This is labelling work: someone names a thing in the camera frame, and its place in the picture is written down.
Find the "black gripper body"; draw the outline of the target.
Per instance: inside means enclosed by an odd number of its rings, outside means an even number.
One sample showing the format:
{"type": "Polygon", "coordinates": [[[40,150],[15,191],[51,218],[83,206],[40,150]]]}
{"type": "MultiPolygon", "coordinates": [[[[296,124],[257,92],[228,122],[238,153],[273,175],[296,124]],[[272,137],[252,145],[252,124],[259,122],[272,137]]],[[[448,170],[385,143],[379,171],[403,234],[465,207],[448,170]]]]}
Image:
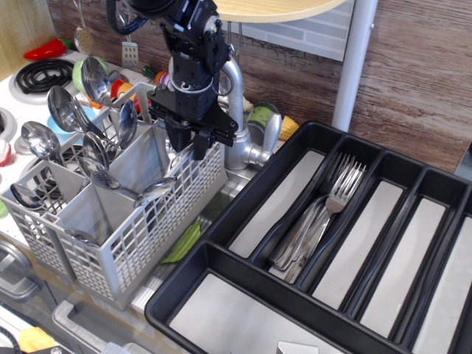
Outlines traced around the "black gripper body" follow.
{"type": "Polygon", "coordinates": [[[216,76],[201,89],[173,80],[168,86],[156,86],[147,93],[151,102],[150,113],[157,119],[163,119],[164,127],[167,116],[188,121],[192,136],[203,127],[211,127],[214,142],[231,147],[237,123],[218,104],[218,84],[219,77],[216,76]]]}

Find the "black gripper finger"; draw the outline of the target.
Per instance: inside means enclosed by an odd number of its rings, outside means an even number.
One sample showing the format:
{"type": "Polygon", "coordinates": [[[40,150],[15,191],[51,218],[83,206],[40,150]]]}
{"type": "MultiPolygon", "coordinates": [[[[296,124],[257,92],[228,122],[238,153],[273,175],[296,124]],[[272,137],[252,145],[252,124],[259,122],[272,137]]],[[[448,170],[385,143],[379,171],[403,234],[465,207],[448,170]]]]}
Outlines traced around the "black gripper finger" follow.
{"type": "Polygon", "coordinates": [[[212,137],[213,129],[203,127],[193,138],[192,158],[196,161],[202,160],[207,150],[212,146],[214,139],[212,137]]]}
{"type": "Polygon", "coordinates": [[[172,148],[181,152],[190,143],[192,132],[186,120],[176,119],[174,116],[165,118],[165,128],[172,148]]]}

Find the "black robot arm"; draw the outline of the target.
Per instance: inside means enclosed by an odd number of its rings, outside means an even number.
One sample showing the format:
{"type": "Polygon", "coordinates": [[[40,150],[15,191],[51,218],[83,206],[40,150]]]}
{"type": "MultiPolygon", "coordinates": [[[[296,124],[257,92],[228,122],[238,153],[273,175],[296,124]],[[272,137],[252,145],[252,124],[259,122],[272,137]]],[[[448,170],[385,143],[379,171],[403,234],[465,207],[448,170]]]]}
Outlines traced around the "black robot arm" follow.
{"type": "Polygon", "coordinates": [[[201,160],[215,142],[231,146],[238,124],[218,104],[220,73],[229,62],[217,6],[213,1],[126,1],[136,17],[117,23],[117,2],[107,1],[111,28],[130,35],[147,21],[159,23],[171,54],[169,86],[147,94],[151,113],[164,120],[170,144],[177,152],[192,146],[201,160]]]}

